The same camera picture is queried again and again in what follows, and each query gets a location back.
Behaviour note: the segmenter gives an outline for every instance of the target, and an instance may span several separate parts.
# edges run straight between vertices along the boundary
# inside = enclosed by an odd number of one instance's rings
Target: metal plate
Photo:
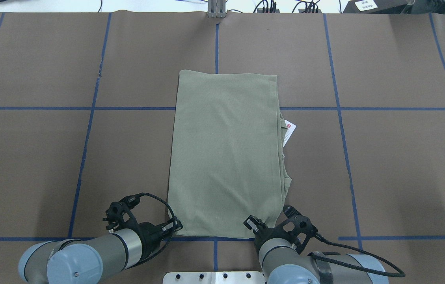
[[[219,271],[198,273],[167,273],[163,284],[265,284],[266,279],[258,271]]]

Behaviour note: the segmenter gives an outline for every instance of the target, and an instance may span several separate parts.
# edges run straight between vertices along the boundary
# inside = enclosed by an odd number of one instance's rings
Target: silver metal ring
[[[291,244],[286,241],[285,239],[282,239],[280,237],[276,237],[274,239],[268,239],[260,248],[259,250],[259,263],[261,265],[261,267],[263,266],[263,261],[264,261],[264,257],[266,256],[266,254],[276,248],[276,247],[287,247],[290,248],[291,250],[293,249],[291,247]]]
[[[138,263],[142,257],[142,242],[140,241],[140,237],[131,229],[118,230],[112,234],[119,235],[127,247],[128,259],[125,269]]]

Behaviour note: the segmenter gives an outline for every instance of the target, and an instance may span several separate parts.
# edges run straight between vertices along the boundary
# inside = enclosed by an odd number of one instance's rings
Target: clothing tag
[[[289,137],[294,132],[294,129],[296,129],[296,125],[294,125],[292,122],[289,122],[289,121],[286,120],[285,124],[287,124],[287,132],[285,133],[284,145],[282,147],[285,146],[285,144],[287,143],[287,140],[289,140]]]
[[[374,0],[363,0],[355,3],[359,11],[366,11],[378,8]]]

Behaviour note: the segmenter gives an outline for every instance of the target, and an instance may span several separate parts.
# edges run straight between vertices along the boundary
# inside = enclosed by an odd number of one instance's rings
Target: black cable
[[[261,0],[259,3],[257,3],[257,5],[255,5],[255,9],[253,11],[253,13],[255,13],[255,11],[257,11],[257,7],[259,7],[259,4],[263,4],[263,12],[264,12],[264,2],[266,1],[266,3],[268,3],[267,0]]]
[[[320,2],[320,0],[317,0],[317,2],[315,2],[315,3],[313,3],[313,1],[312,1],[312,3],[314,4],[312,6],[312,13],[318,13],[318,5],[317,5],[318,2]]]
[[[190,0],[175,0],[175,1],[190,2]],[[205,2],[205,3],[208,2],[208,0],[199,0],[199,1],[201,1],[201,2]]]
[[[306,3],[307,3],[307,6],[305,7],[305,10],[302,11],[302,13],[315,13],[316,4],[313,1],[306,2]]]
[[[355,247],[351,247],[351,246],[347,246],[347,245],[343,245],[343,244],[330,242],[330,241],[326,240],[324,237],[322,237],[321,234],[319,234],[319,233],[317,233],[315,235],[315,238],[318,239],[319,241],[321,241],[322,243],[328,244],[330,246],[335,246],[335,247],[355,250],[356,252],[360,252],[360,253],[363,253],[363,254],[366,254],[366,255],[370,255],[370,256],[378,259],[379,261],[383,261],[383,262],[387,263],[391,268],[394,268],[398,273],[387,273],[385,271],[379,271],[379,270],[375,270],[375,269],[365,268],[365,267],[362,267],[362,266],[353,265],[353,264],[350,264],[350,263],[346,263],[346,262],[330,259],[330,258],[327,258],[327,257],[316,256],[314,254],[310,255],[314,259],[318,259],[318,260],[321,260],[321,261],[333,263],[333,264],[336,264],[336,265],[344,266],[344,267],[355,269],[355,270],[359,270],[359,271],[363,271],[365,273],[372,273],[372,274],[382,275],[382,276],[387,276],[387,277],[405,277],[406,276],[404,271],[402,271],[399,267],[395,266],[392,262],[386,260],[383,257],[379,257],[377,255],[369,253],[369,252],[367,252],[365,250],[361,250],[359,248],[355,248]]]
[[[152,197],[152,198],[156,199],[157,201],[163,203],[166,206],[166,208],[168,208],[168,210],[170,211],[171,217],[175,218],[175,214],[173,213],[172,208],[170,207],[170,205],[166,201],[164,201],[161,198],[155,196],[154,194],[150,194],[150,193],[147,193],[147,192],[142,192],[142,193],[138,194],[139,198],[141,196],[149,196],[149,197]],[[138,266],[140,264],[143,264],[143,263],[153,259],[154,257],[158,256],[158,254],[160,254],[168,246],[168,244],[170,243],[172,237],[173,237],[173,235],[170,235],[170,237],[166,240],[166,243],[164,244],[164,246],[162,246],[156,253],[154,253],[153,255],[151,255],[150,257],[148,257],[148,258],[146,258],[146,259],[144,259],[142,261],[137,262],[136,264],[134,264],[133,266],[130,266],[129,268],[132,268],[132,267]]]
[[[305,3],[305,9],[307,8],[308,3],[306,1],[298,1],[298,3],[296,3],[296,6],[294,6],[294,9],[292,9],[291,13],[294,13],[294,11],[296,11],[296,7],[301,3]]]

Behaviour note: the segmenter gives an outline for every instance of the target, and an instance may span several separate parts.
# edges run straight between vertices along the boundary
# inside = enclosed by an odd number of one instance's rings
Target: metal bracket
[[[225,18],[226,0],[208,0],[208,18]]]
[[[314,254],[316,256],[326,257],[321,252],[311,252],[311,254]],[[329,265],[329,262],[324,262],[322,260],[315,260],[318,268],[318,276],[320,277],[320,284],[333,284],[333,273],[331,271],[331,266]]]
[[[198,273],[167,273],[163,284],[265,284],[258,271],[218,271]]]

